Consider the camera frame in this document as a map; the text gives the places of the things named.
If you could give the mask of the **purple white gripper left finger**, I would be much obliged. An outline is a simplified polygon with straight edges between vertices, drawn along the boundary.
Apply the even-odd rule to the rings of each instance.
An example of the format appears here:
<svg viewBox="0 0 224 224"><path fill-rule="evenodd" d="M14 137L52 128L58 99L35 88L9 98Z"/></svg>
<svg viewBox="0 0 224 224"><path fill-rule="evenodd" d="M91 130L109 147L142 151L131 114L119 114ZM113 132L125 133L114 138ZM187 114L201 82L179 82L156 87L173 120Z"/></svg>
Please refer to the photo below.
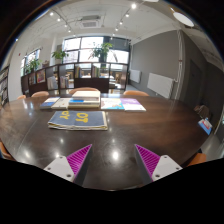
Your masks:
<svg viewBox="0 0 224 224"><path fill-rule="evenodd" d="M92 145L87 145L68 156L59 156L44 170L81 186L87 173Z"/></svg>

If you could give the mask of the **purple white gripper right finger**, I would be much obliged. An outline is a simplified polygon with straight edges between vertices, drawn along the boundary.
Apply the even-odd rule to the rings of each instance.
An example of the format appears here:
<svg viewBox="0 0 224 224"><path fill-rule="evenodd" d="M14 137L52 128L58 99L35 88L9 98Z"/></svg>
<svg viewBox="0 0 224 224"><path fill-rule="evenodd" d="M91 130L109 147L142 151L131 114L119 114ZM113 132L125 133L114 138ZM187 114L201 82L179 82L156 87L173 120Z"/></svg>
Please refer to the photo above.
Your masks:
<svg viewBox="0 0 224 224"><path fill-rule="evenodd" d="M135 155L144 185L182 169L182 167L168 155L159 156L138 144L135 145Z"/></svg>

